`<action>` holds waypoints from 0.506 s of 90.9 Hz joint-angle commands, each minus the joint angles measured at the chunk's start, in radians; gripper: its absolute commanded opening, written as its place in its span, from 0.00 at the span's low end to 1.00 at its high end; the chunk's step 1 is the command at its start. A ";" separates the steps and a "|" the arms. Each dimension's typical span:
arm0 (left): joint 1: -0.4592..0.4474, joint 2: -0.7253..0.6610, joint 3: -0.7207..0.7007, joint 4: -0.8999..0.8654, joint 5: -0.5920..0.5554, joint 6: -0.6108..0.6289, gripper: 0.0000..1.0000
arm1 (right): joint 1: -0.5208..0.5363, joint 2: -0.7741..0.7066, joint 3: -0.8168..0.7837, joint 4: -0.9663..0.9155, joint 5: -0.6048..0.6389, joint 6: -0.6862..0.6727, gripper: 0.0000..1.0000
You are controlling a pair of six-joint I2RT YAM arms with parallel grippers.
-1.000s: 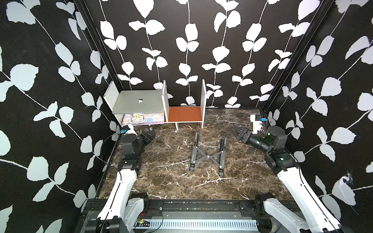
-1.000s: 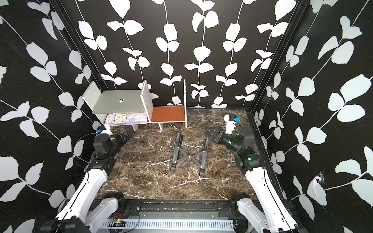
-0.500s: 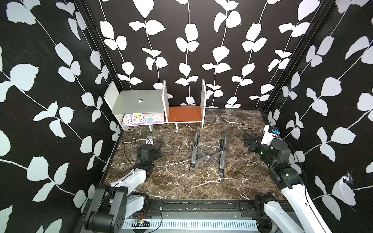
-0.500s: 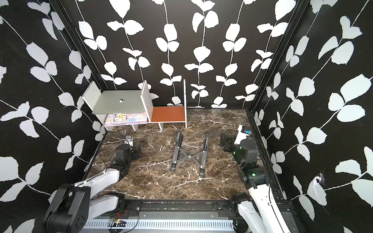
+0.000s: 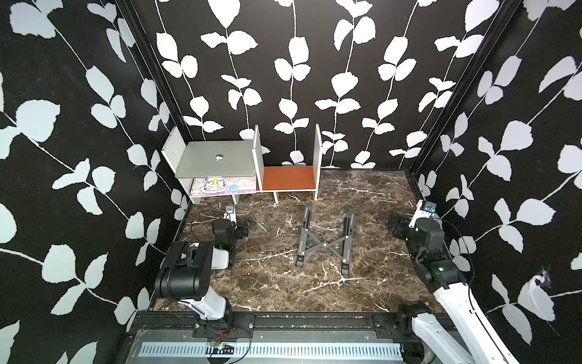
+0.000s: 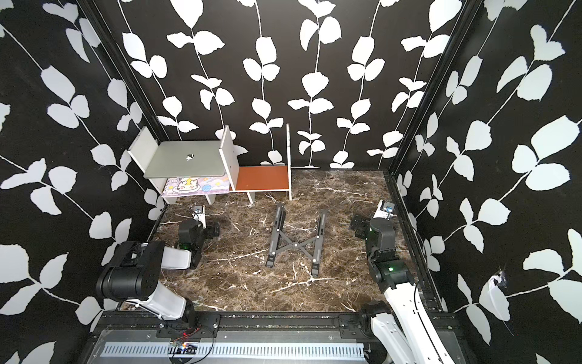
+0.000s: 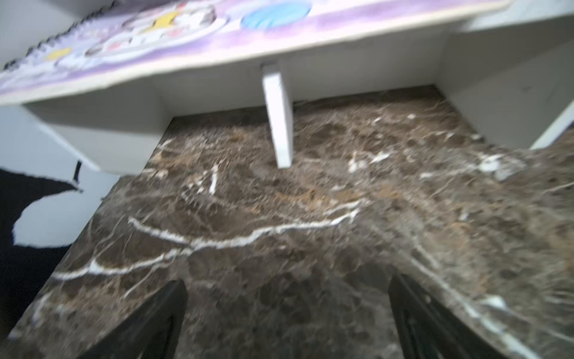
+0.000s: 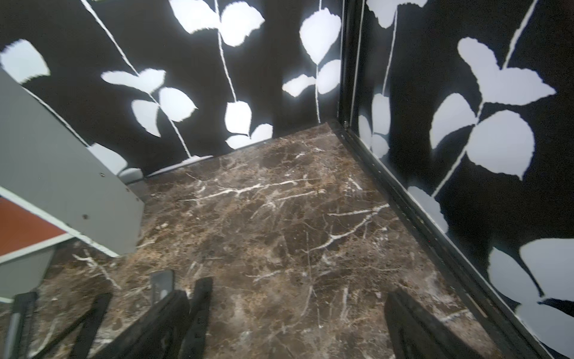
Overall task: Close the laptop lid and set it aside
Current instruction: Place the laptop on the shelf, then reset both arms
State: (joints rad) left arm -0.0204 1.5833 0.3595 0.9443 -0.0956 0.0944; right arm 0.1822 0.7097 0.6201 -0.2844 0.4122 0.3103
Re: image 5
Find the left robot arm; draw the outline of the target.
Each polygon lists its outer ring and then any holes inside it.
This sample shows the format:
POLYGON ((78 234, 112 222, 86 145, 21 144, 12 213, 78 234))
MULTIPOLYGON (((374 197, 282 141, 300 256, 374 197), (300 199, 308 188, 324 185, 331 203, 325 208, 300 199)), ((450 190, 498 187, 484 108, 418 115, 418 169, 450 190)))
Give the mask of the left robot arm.
POLYGON ((213 241, 171 244, 155 280, 155 293, 192 309, 208 328, 229 333, 236 327, 232 307, 210 280, 214 271, 233 268, 236 244, 249 235, 249 226, 223 218, 213 221, 212 232, 213 241))

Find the silver laptop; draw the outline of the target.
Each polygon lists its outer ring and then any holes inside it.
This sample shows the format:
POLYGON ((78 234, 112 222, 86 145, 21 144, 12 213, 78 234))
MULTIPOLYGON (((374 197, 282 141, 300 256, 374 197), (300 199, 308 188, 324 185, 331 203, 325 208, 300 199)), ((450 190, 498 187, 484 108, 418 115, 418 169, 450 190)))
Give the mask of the silver laptop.
POLYGON ((251 140, 192 141, 186 145, 176 177, 246 177, 255 174, 251 140))

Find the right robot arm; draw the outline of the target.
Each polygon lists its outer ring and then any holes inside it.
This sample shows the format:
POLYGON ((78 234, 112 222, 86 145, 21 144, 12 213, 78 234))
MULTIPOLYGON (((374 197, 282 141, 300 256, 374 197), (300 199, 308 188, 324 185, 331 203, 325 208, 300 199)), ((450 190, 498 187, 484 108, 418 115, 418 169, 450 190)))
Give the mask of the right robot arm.
POLYGON ((444 308, 460 338, 445 329, 424 303, 403 303, 397 330, 424 345, 423 363, 517 363, 471 292, 470 281, 453 262, 437 219, 394 215, 388 228, 406 243, 415 273, 444 308))

